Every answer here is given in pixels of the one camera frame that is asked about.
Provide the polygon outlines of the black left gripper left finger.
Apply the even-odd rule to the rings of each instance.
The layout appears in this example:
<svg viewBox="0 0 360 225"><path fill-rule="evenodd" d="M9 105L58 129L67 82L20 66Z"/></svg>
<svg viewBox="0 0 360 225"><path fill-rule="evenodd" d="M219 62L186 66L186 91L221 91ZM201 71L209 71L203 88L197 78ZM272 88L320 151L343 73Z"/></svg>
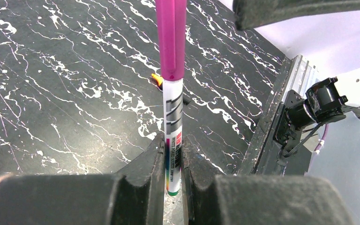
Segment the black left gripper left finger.
<svg viewBox="0 0 360 225"><path fill-rule="evenodd" d="M0 225L160 225L164 215L165 143L110 174L0 178Z"/></svg>

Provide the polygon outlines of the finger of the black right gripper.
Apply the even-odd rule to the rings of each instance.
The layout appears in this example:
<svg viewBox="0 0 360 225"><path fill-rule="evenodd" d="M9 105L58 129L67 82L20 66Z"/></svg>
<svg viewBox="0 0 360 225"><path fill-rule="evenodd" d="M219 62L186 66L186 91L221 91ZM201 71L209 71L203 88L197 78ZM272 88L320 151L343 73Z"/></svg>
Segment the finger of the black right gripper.
<svg viewBox="0 0 360 225"><path fill-rule="evenodd" d="M360 10L360 0L234 0L237 30L281 22L295 17Z"/></svg>

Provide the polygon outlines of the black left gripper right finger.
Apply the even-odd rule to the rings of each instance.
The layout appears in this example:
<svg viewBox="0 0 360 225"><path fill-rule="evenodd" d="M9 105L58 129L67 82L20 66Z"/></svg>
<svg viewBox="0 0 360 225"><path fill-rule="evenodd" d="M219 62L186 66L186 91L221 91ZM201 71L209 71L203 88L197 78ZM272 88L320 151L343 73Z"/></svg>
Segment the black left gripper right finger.
<svg viewBox="0 0 360 225"><path fill-rule="evenodd" d="M327 180L304 176L226 175L182 141L183 216L187 225L352 225Z"/></svg>

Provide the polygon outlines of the magenta pen cap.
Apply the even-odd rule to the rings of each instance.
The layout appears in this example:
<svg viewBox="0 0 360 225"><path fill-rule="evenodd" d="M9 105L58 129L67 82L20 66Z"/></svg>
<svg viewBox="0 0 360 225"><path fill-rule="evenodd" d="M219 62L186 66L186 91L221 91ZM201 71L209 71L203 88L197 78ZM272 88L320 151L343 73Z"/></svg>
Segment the magenta pen cap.
<svg viewBox="0 0 360 225"><path fill-rule="evenodd" d="M161 75L167 81L177 81L184 77L187 1L155 3Z"/></svg>

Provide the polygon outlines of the black orange highlighter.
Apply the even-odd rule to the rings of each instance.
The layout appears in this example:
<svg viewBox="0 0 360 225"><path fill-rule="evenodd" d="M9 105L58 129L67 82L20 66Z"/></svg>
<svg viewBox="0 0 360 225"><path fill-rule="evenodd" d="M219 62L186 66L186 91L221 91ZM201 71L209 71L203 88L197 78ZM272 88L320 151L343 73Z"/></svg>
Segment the black orange highlighter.
<svg viewBox="0 0 360 225"><path fill-rule="evenodd" d="M157 74L151 74L151 77L157 84L157 87L159 88L159 90L163 91L163 82L164 82L163 77L161 77ZM191 98L183 92L183 104L188 105L190 103L191 103Z"/></svg>

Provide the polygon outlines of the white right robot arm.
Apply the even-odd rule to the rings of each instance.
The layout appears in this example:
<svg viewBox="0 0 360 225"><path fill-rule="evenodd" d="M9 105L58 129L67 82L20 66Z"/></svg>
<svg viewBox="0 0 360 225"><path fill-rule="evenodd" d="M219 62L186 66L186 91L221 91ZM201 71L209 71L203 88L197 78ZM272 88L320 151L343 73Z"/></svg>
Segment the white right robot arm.
<svg viewBox="0 0 360 225"><path fill-rule="evenodd" d="M237 30L246 30L295 17L360 10L360 0L235 0ZM360 108L360 69L313 84L306 99L284 107L274 139L282 156L292 156L321 126L340 121Z"/></svg>

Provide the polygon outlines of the aluminium rail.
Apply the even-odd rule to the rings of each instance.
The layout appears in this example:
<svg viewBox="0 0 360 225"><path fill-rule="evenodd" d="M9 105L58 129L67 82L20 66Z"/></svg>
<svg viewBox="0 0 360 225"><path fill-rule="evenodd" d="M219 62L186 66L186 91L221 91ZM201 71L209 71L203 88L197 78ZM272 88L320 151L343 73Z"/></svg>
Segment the aluminium rail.
<svg viewBox="0 0 360 225"><path fill-rule="evenodd" d="M285 85L285 91L282 98L282 102L285 101L287 93L290 90L294 90L303 99L306 98L306 91L316 82L319 71L316 66L313 65L303 55L297 55L292 59L292 65L288 73L287 83Z"/></svg>

